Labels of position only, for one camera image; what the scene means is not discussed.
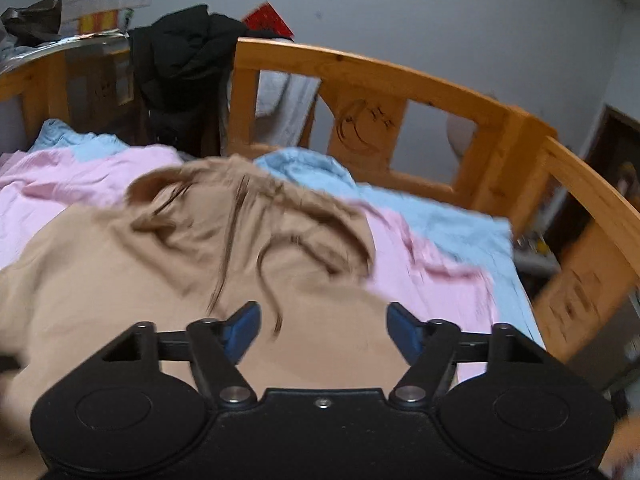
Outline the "dark framed portrait picture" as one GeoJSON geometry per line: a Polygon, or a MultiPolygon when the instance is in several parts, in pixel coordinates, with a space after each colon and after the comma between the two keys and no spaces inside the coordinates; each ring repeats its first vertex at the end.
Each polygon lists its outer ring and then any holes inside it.
{"type": "Polygon", "coordinates": [[[585,161],[639,209],[638,120],[605,105],[585,161]]]}

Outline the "black coat on rail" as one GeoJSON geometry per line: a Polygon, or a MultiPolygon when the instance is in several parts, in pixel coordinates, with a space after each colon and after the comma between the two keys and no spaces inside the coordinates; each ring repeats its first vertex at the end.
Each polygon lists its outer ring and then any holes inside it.
{"type": "Polygon", "coordinates": [[[128,32],[134,88],[142,101],[144,131],[152,143],[194,157],[221,154],[222,92],[240,38],[278,39],[206,4],[166,14],[128,32]]]}

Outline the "white grey knit cloth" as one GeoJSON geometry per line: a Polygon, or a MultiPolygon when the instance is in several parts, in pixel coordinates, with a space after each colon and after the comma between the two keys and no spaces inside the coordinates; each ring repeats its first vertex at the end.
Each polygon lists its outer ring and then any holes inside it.
{"type": "Polygon", "coordinates": [[[262,70],[259,75],[254,140],[294,146],[303,135],[316,100],[318,78],[262,70]]]}

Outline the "pink shirt on bed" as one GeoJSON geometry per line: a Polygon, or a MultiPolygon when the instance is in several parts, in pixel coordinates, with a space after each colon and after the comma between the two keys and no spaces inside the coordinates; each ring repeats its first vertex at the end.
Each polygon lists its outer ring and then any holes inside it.
{"type": "Polygon", "coordinates": [[[179,164],[168,148],[92,162],[37,152],[1,174],[1,233],[30,234],[1,273],[6,396],[31,404],[138,321],[181,330],[262,306],[240,369],[257,390],[390,386],[404,364],[392,301],[486,332],[485,271],[444,256],[396,212],[268,174],[239,157],[179,164]]]}

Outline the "light blue bed sheet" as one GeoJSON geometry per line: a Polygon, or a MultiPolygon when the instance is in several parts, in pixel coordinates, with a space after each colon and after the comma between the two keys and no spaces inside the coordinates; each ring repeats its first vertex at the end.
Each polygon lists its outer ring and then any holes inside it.
{"type": "MultiPolygon", "coordinates": [[[[36,182],[24,189],[29,210],[16,218],[23,243],[66,206],[76,202],[114,204],[122,197],[125,184],[142,171],[190,158],[168,146],[133,148],[114,134],[78,133],[59,119],[44,122],[28,152],[34,156],[36,182]]],[[[506,220],[360,184],[334,158],[304,148],[284,148],[259,157],[256,164],[278,178],[401,214],[413,232],[457,261],[477,264],[489,273],[500,320],[534,341],[542,341],[516,275],[511,228],[506,220]]]]}

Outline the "wooden bed frame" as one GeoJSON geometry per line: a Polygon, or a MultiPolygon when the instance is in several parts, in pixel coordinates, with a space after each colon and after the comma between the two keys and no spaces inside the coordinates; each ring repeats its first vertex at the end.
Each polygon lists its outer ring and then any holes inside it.
{"type": "Polygon", "coordinates": [[[605,178],[556,140],[537,117],[412,68],[291,41],[236,43],[227,137],[231,154],[279,151],[254,140],[262,70],[318,78],[333,116],[329,153],[358,181],[506,218],[523,234],[550,181],[582,205],[590,222],[533,303],[548,350],[573,359],[602,330],[639,281],[639,213],[605,178]],[[454,182],[442,184],[390,166],[410,103],[475,126],[454,182]]]}

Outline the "red paper on wall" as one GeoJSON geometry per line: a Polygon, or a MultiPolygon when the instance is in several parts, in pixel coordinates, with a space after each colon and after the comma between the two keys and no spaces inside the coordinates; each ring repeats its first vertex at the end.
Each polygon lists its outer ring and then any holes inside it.
{"type": "Polygon", "coordinates": [[[265,1],[257,8],[251,10],[241,20],[251,30],[269,30],[278,36],[293,39],[295,37],[291,27],[274,8],[274,6],[265,1]]]}

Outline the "tan hooded zip jacket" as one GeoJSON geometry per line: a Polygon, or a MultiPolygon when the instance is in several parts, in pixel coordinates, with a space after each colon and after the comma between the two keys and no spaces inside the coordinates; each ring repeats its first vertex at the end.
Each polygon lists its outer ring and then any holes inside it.
{"type": "Polygon", "coordinates": [[[364,287],[373,263],[359,210],[238,156],[149,172],[118,208],[68,207],[1,272],[1,350],[20,363],[1,378],[2,477],[43,472],[37,399],[139,321],[183,330],[253,300],[256,391],[393,387],[406,363],[364,287]]]}

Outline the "plastic bag of clothes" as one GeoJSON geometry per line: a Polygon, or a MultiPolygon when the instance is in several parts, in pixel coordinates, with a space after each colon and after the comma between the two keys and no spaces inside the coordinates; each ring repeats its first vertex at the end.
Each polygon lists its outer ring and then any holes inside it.
{"type": "Polygon", "coordinates": [[[1,14],[1,61],[61,39],[62,0],[40,0],[1,14]]]}

